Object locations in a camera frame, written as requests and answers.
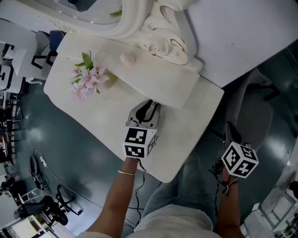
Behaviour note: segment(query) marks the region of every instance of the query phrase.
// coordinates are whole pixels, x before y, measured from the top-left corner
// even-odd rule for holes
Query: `green floor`
[[[272,71],[270,66],[264,66],[263,64],[261,67],[263,68],[260,68],[260,70],[264,74],[270,74]],[[280,70],[284,70],[285,74],[289,74],[287,68]],[[298,82],[297,75],[291,73],[289,80],[296,84]],[[280,83],[281,86],[279,87],[283,85],[282,79],[282,77],[275,79]],[[224,99],[209,128],[219,132],[223,130],[225,102],[233,90],[232,86],[227,87]],[[260,161],[259,166],[247,179],[241,179],[239,182],[242,219],[250,213],[253,205],[262,202],[273,188],[294,147],[297,126],[292,119],[295,110],[291,106],[292,101],[288,99],[286,93],[287,91],[284,90],[280,96],[269,101],[274,114],[266,141],[257,152]],[[18,172],[25,179],[28,187],[35,187],[28,167],[30,165],[30,156],[37,149],[44,155],[49,168],[67,186],[92,202],[103,205],[108,189],[117,174],[117,170],[120,169],[122,161],[83,126],[54,106],[43,92],[43,86],[30,85],[29,93],[21,96],[20,105],[25,119],[21,123],[21,132],[17,134],[20,142],[17,142],[15,146],[16,161]],[[276,144],[282,145],[282,150],[277,150]],[[208,170],[216,162],[217,151],[221,148],[220,138],[210,130],[206,130],[196,145],[196,151],[202,165],[202,173],[212,194],[216,191],[216,182]],[[59,181],[47,169],[44,169],[43,173],[46,175],[45,180],[49,183],[53,194],[55,194]],[[141,182],[142,172],[139,171],[135,187],[138,187]],[[146,202],[158,185],[159,181],[147,174],[145,186],[140,190],[139,195],[141,208],[145,207]],[[64,191],[66,196],[71,197],[73,195],[68,189],[64,189]],[[130,206],[136,207],[134,196]],[[78,196],[74,208],[77,210],[83,209],[83,213],[79,217],[70,214],[67,228],[74,235],[78,235],[93,223],[101,209]],[[137,223],[137,212],[129,210],[127,218],[132,223]],[[125,237],[131,232],[131,228],[125,226],[123,236]]]

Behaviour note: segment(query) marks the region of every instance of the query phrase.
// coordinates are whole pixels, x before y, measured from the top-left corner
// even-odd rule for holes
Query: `pink flower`
[[[87,99],[88,89],[84,85],[79,85],[77,83],[73,84],[72,95],[76,100],[85,101]]]
[[[95,68],[93,68],[90,71],[89,70],[83,70],[82,71],[82,78],[80,79],[80,81],[78,83],[80,85],[87,84],[88,82],[96,79],[96,77],[94,75],[96,75]]]
[[[75,78],[76,76],[81,74],[81,70],[79,67],[76,67],[74,69],[71,70],[71,77]]]
[[[104,82],[110,79],[109,76],[103,74],[105,71],[105,68],[100,68],[98,75],[96,75],[96,78],[86,83],[86,87],[89,89],[90,93],[94,93],[97,90],[99,92],[102,92],[102,85],[104,84]]]

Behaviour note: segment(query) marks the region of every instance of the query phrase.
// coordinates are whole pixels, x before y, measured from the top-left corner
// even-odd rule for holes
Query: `person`
[[[98,219],[79,238],[121,237],[137,165],[134,158],[125,159]],[[223,182],[228,183],[229,178],[224,168]],[[237,183],[229,186],[228,196],[221,195],[216,233],[212,231],[214,224],[214,201],[206,192],[200,163],[193,151],[175,178],[153,193],[140,223],[128,238],[243,238]]]

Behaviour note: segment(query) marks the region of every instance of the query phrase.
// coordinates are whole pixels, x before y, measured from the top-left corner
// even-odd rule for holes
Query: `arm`
[[[126,158],[121,171],[136,173],[138,162],[133,158]],[[99,218],[87,231],[99,232],[113,238],[120,238],[135,177],[119,173],[112,184]]]
[[[229,176],[230,175],[228,171],[224,167],[223,181],[228,181]],[[230,238],[230,237],[243,238],[244,237],[240,231],[238,183],[233,184],[229,187],[228,196],[226,196],[225,194],[221,195],[219,211],[218,211],[217,233],[222,238]]]

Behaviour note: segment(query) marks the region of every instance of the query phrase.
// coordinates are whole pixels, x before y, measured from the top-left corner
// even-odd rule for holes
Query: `white ornate mirror frame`
[[[120,21],[108,25],[76,19],[35,0],[18,1],[65,32],[117,39],[196,73],[203,67],[194,58],[196,43],[183,12],[196,0],[123,0]]]

